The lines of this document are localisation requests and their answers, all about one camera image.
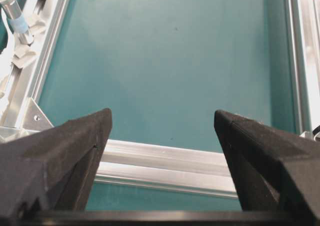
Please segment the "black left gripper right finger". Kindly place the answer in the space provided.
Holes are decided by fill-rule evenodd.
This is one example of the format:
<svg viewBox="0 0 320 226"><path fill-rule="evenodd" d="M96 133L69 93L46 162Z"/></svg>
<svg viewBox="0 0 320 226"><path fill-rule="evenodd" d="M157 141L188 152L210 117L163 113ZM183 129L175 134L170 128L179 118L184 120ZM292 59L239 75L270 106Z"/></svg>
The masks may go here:
<svg viewBox="0 0 320 226"><path fill-rule="evenodd" d="M214 113L244 211L287 212L301 225L320 223L320 144L224 110Z"/></svg>

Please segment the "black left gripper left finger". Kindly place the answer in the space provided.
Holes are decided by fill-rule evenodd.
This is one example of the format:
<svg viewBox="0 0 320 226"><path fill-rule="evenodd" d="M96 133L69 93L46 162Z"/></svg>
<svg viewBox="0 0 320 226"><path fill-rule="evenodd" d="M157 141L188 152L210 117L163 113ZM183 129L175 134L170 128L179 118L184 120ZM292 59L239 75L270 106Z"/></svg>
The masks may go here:
<svg viewBox="0 0 320 226"><path fill-rule="evenodd" d="M83 210L112 130L112 112L88 116L0 146L0 216Z"/></svg>

